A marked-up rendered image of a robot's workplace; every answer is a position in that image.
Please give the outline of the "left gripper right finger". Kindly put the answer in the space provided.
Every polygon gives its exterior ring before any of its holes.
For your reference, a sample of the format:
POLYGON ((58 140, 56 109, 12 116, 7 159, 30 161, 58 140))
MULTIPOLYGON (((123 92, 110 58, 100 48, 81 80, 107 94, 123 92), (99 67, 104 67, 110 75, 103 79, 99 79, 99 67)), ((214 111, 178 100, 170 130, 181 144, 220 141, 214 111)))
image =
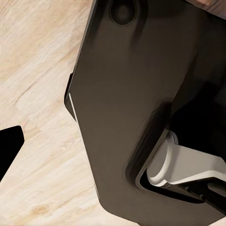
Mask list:
POLYGON ((226 163, 226 127, 215 125, 211 142, 226 163))

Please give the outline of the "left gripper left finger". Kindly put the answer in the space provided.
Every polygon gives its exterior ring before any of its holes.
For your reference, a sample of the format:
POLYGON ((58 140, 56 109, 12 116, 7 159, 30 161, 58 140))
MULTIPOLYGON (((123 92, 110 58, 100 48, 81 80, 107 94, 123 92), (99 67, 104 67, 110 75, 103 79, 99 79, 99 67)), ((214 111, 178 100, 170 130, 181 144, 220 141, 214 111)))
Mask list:
POLYGON ((20 125, 0 130, 0 181, 24 144, 20 125))

